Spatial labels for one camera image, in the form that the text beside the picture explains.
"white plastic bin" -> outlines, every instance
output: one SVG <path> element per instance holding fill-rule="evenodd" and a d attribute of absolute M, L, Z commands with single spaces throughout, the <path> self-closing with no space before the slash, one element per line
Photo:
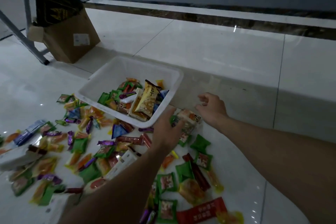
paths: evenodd
<path fill-rule="evenodd" d="M 118 86 L 126 81 L 126 77 L 140 80 L 145 86 L 145 80 L 155 83 L 155 80 L 164 80 L 165 90 L 169 90 L 157 111 L 146 122 L 137 120 L 123 113 L 117 112 L 97 103 L 103 92 L 109 93 L 116 90 Z M 170 103 L 183 79 L 183 72 L 180 69 L 158 64 L 151 61 L 142 61 L 136 58 L 116 56 L 109 63 L 96 71 L 89 81 L 75 94 L 80 100 L 92 105 L 99 110 L 109 113 L 112 116 L 126 121 L 139 128 L 152 126 L 161 113 Z"/>

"person's left hand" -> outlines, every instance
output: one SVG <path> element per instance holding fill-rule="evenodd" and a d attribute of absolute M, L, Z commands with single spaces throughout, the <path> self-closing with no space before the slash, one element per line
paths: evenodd
<path fill-rule="evenodd" d="M 159 148 L 165 152 L 165 155 L 168 155 L 168 153 L 175 148 L 179 142 L 180 136 L 182 135 L 184 121 L 180 120 L 173 128 L 169 122 L 169 119 L 174 114 L 175 110 L 176 107 L 167 107 L 154 124 L 154 134 L 151 148 Z"/>

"cardboard box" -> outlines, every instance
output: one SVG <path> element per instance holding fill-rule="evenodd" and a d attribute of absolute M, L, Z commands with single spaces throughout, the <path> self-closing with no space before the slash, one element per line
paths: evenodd
<path fill-rule="evenodd" d="M 99 42 L 99 36 L 83 8 L 78 15 L 48 27 L 31 26 L 28 39 L 44 43 L 55 60 L 75 63 Z"/>

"purple wrapped candy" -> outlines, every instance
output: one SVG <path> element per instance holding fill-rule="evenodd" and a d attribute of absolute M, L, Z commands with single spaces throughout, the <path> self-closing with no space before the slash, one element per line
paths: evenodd
<path fill-rule="evenodd" d="M 86 126 L 86 133 L 87 134 L 90 134 L 90 130 L 92 128 L 92 124 L 93 124 L 93 116 L 90 116 L 90 121 L 89 121 L 89 123 Z"/>
<path fill-rule="evenodd" d="M 68 145 L 72 145 L 74 143 L 75 133 L 73 131 L 68 132 Z"/>
<path fill-rule="evenodd" d="M 43 136 L 59 136 L 61 134 L 62 132 L 59 132 L 59 131 L 50 131 L 50 132 L 44 131 L 42 135 Z"/>
<path fill-rule="evenodd" d="M 121 94 L 121 95 L 119 96 L 119 98 L 120 98 L 120 99 L 124 99 L 124 98 L 128 98 L 129 96 L 131 96 L 131 95 L 135 95 L 135 94 L 136 94 L 135 91 L 131 91 L 131 92 L 129 92 L 129 93 Z"/>
<path fill-rule="evenodd" d="M 65 122 L 67 122 L 67 123 L 76 123 L 76 124 L 80 124 L 81 123 L 81 121 L 78 120 L 78 119 L 71 119 L 71 118 L 68 118 L 68 117 L 65 119 Z"/>
<path fill-rule="evenodd" d="M 145 132 L 145 133 L 154 133 L 154 128 L 149 127 L 149 128 L 139 128 L 140 132 Z"/>
<path fill-rule="evenodd" d="M 115 141 L 110 140 L 104 140 L 104 141 L 98 141 L 97 145 L 116 145 Z"/>
<path fill-rule="evenodd" d="M 54 185 L 62 183 L 62 179 L 53 174 L 38 175 L 38 180 L 46 180 L 47 182 L 52 182 Z"/>
<path fill-rule="evenodd" d="M 81 166 L 78 169 L 78 172 L 83 171 L 84 169 L 88 168 L 93 162 L 95 162 L 97 160 L 97 158 L 91 158 L 88 162 L 85 163 L 85 165 Z"/>

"forearm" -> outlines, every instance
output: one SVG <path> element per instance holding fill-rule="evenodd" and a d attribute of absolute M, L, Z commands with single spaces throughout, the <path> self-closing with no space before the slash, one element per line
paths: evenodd
<path fill-rule="evenodd" d="M 335 144 L 259 128 L 227 116 L 221 117 L 217 129 L 312 223 L 335 221 Z"/>
<path fill-rule="evenodd" d="M 138 223 L 166 153 L 150 148 L 136 162 L 75 207 L 59 224 Z"/>

